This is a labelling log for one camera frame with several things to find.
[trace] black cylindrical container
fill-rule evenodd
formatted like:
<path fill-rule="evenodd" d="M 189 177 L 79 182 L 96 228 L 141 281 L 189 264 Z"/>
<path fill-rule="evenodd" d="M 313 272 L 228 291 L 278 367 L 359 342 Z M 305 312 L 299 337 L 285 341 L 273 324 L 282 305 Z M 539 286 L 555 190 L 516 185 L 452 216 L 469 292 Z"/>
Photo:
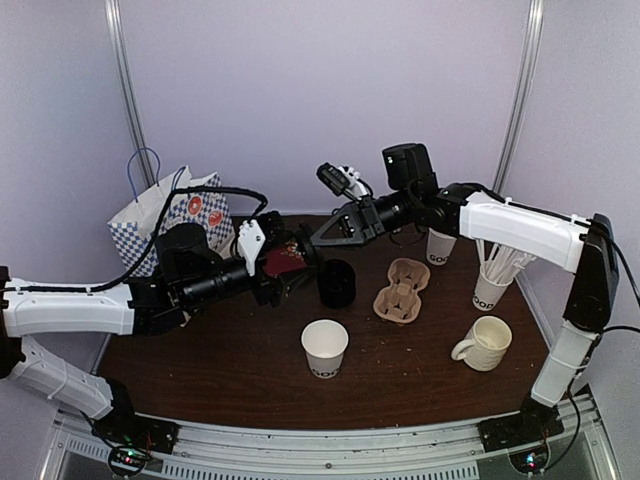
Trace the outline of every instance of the black cylindrical container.
<path fill-rule="evenodd" d="M 330 308 L 344 308 L 356 298 L 356 272 L 344 260 L 327 260 L 318 274 L 320 300 Z"/>

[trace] coffee cup carrier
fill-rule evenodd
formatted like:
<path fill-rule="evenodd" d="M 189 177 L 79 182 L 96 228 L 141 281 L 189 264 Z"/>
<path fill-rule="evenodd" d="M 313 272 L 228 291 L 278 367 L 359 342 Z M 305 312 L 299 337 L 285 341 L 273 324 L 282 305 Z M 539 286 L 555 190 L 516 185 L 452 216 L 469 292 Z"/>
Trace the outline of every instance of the coffee cup carrier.
<path fill-rule="evenodd" d="M 380 290 L 373 302 L 376 315 L 398 326 L 413 322 L 422 306 L 418 293 L 427 287 L 430 277 L 431 272 L 424 263 L 395 259 L 387 273 L 391 285 Z"/>

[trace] red logo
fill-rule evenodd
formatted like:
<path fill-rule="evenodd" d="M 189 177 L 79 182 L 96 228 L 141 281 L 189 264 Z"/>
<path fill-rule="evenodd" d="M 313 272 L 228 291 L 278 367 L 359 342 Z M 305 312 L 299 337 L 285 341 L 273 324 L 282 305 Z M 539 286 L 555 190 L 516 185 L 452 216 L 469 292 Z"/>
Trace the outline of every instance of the red logo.
<path fill-rule="evenodd" d="M 200 197 L 193 197 L 189 202 L 189 213 L 191 215 L 197 215 L 202 209 L 202 199 Z"/>
<path fill-rule="evenodd" d="M 217 227 L 222 223 L 223 218 L 224 218 L 224 213 L 222 213 L 220 210 L 215 210 L 211 212 L 211 215 L 209 215 L 209 226 Z"/>

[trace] dark wooden table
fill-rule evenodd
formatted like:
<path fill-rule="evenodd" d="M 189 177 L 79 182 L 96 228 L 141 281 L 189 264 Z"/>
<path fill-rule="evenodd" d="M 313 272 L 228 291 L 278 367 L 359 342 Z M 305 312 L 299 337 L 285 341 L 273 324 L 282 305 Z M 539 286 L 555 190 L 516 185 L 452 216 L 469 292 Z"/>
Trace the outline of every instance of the dark wooden table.
<path fill-rule="evenodd" d="M 322 223 L 322 217 L 304 219 Z M 416 234 L 397 238 L 409 242 Z M 483 315 L 471 303 L 478 275 L 473 242 L 459 240 L 445 266 L 430 266 L 415 322 L 398 327 L 374 314 L 391 261 L 424 261 L 424 252 L 425 241 L 399 247 L 387 238 L 359 250 L 326 251 L 326 258 L 343 258 L 356 269 L 358 296 L 350 307 L 324 307 L 315 282 L 275 309 L 243 294 L 165 336 L 113 337 L 100 374 L 124 382 L 140 412 L 241 427 L 408 426 L 517 410 L 547 348 L 515 283 L 491 312 L 513 331 L 498 368 L 479 373 L 449 356 Z M 350 335 L 342 370 L 329 380 L 311 374 L 300 345 L 304 327 L 319 318 L 339 321 Z"/>

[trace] white plastic arm casing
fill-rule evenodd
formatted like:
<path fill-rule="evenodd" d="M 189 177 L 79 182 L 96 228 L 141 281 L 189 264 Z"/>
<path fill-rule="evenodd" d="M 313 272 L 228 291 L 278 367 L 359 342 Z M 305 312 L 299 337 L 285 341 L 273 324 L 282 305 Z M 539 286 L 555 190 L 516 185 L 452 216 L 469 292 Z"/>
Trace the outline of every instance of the white plastic arm casing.
<path fill-rule="evenodd" d="M 240 232 L 238 233 L 238 251 L 242 258 L 244 258 L 249 276 L 253 277 L 256 274 L 256 259 L 262 250 L 265 238 L 264 232 L 257 220 L 246 220 L 242 222 L 240 226 Z"/>
<path fill-rule="evenodd" d="M 573 215 L 568 222 L 550 215 L 500 203 L 487 194 L 477 192 L 467 198 L 460 209 L 460 235 L 480 239 L 531 253 L 575 273 L 584 242 L 581 234 L 587 228 L 575 221 L 588 220 Z"/>
<path fill-rule="evenodd" d="M 360 200 L 365 195 L 369 195 L 367 187 L 360 181 L 360 172 L 357 172 L 353 167 L 337 167 L 345 177 L 349 179 L 349 187 L 347 190 L 351 195 Z"/>
<path fill-rule="evenodd" d="M 7 287 L 38 285 L 13 279 Z M 64 285 L 85 288 L 85 285 Z M 7 335 L 23 337 L 45 332 L 104 332 L 130 335 L 135 313 L 129 308 L 131 291 L 118 285 L 100 293 L 6 292 L 9 306 L 3 316 Z"/>
<path fill-rule="evenodd" d="M 557 405 L 597 337 L 598 334 L 582 331 L 565 321 L 531 389 L 531 398 L 548 407 Z"/>
<path fill-rule="evenodd" d="M 94 377 L 68 364 L 43 348 L 32 337 L 22 339 L 24 362 L 19 362 L 9 374 L 47 395 L 60 400 L 99 420 L 112 410 L 111 387 L 104 378 Z"/>

